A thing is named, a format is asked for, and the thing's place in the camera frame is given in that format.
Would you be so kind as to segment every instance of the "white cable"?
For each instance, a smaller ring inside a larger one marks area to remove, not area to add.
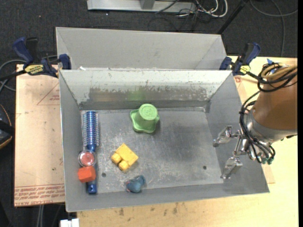
[[[195,0],[195,1],[196,1],[196,3],[198,4],[198,6],[200,7],[200,9],[197,10],[197,11],[199,11],[199,12],[207,13],[207,14],[209,14],[209,15],[212,16],[212,17],[223,17],[223,16],[225,16],[225,15],[227,14],[227,11],[228,11],[227,0],[223,0],[223,1],[224,1],[224,6],[225,6],[225,12],[224,12],[223,14],[221,14],[221,15],[215,15],[215,14],[213,14],[215,11],[217,11],[218,4],[219,4],[219,3],[218,3],[218,0],[216,0],[217,7],[216,7],[214,10],[209,10],[209,11],[207,11],[205,8],[203,8],[203,7],[201,6],[201,4],[199,3],[198,0]]]

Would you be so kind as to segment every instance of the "blue clamp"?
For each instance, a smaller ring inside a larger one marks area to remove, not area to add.
[[[232,59],[226,56],[222,61],[219,70],[227,70],[227,68],[229,68],[231,64],[232,64]]]
[[[62,69],[64,69],[64,70],[71,69],[71,61],[67,54],[59,55],[59,61],[62,63]]]
[[[230,57],[225,57],[219,70],[226,70],[230,65],[232,65],[231,68],[233,76],[245,75],[246,72],[250,70],[249,64],[251,61],[259,55],[261,47],[257,43],[247,43],[244,51],[244,53],[238,56],[236,62],[232,62]]]
[[[40,59],[38,59],[36,53],[37,42],[38,40],[36,38],[26,40],[25,37],[21,37],[13,43],[12,48],[15,53],[26,62],[23,66],[23,71],[32,76],[47,75],[57,77],[58,70],[52,67],[48,60],[42,59],[40,61]],[[71,69],[71,61],[67,54],[60,55],[59,61],[62,63],[62,69]]]

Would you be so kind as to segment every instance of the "orange object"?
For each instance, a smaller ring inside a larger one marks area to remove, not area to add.
[[[78,170],[80,182],[87,183],[96,179],[96,170],[93,166],[84,166]]]

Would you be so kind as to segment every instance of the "cardboard sheet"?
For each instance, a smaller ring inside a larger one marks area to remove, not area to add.
[[[59,81],[17,77],[14,206],[64,202]]]

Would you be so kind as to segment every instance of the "blue rubber object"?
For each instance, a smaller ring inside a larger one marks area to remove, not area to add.
[[[139,193],[144,184],[145,184],[145,178],[144,176],[140,175],[126,182],[126,190],[128,192]]]

